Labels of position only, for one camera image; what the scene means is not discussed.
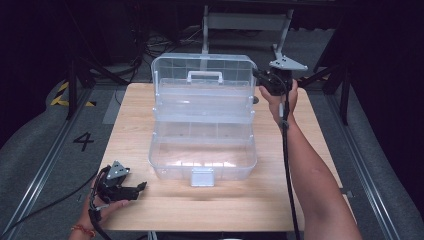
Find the tripod leg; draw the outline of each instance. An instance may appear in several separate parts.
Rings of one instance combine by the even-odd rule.
[[[322,71],[319,71],[319,72],[315,73],[314,75],[312,75],[312,76],[310,76],[308,78],[303,79],[301,82],[299,82],[299,87],[305,88],[309,84],[311,84],[311,83],[313,83],[313,82],[315,82],[315,81],[317,81],[317,80],[319,80],[319,79],[327,76],[328,74],[333,73],[334,71],[337,71],[337,68],[338,67],[339,67],[338,65],[328,67],[328,68],[326,68],[326,69],[324,69]]]
[[[85,60],[84,58],[79,58],[78,60],[80,60],[81,64],[84,64],[85,66],[87,66],[88,68],[94,69],[97,72],[101,73],[102,75],[112,79],[114,82],[120,84],[120,85],[128,85],[129,82],[125,81],[124,79],[116,76],[115,74],[109,72],[107,69],[98,66],[97,64],[94,64],[90,61]]]
[[[92,88],[96,85],[94,77],[90,74],[90,68],[87,67],[83,62],[77,60],[76,65],[76,75],[80,81],[83,88]]]
[[[345,77],[344,71],[346,71],[346,67],[339,66],[330,74],[327,82],[322,87],[325,94],[334,94],[336,92]]]
[[[340,98],[340,116],[343,124],[347,124],[347,105],[349,101],[350,76],[348,70],[345,71],[345,76],[342,83],[342,95]]]
[[[72,115],[77,110],[77,76],[75,73],[75,61],[72,60],[69,65],[69,72],[68,72],[68,78],[69,78],[69,109],[68,109],[68,116],[66,117],[66,120],[69,120]]]

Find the black curtain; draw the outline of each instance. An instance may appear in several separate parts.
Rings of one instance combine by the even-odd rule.
[[[64,79],[66,60],[43,6],[37,1],[2,1],[0,147],[46,109],[46,97]]]
[[[320,64],[348,66],[371,127],[423,216],[424,5],[401,0],[362,4],[361,11],[344,17]]]

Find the wrist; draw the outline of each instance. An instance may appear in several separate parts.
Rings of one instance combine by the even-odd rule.
[[[277,123],[278,128],[282,128],[282,122],[283,122],[283,118],[281,117],[274,117],[275,122]],[[294,116],[292,114],[290,114],[287,118],[287,120],[285,121],[285,123],[288,125],[288,127],[290,127],[291,125],[297,125],[296,120],[294,118]]]
[[[88,229],[80,223],[77,223],[74,226],[72,226],[71,231],[72,233],[69,236],[69,240],[92,239],[96,236],[96,231],[94,231],[94,229]]]
[[[79,219],[75,225],[81,225],[84,229],[95,231],[93,224],[91,224],[90,219]]]

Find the plastic box latch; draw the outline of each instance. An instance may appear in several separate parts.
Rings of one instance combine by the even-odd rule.
[[[213,168],[195,167],[191,170],[192,187],[213,187],[215,185],[215,175]]]

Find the number 4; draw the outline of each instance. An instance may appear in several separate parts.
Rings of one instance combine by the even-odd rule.
[[[91,136],[91,133],[86,132],[82,136],[74,139],[74,143],[84,143],[84,145],[82,146],[81,152],[85,151],[85,148],[87,147],[87,143],[93,143],[94,142],[94,140],[90,140],[90,136]]]

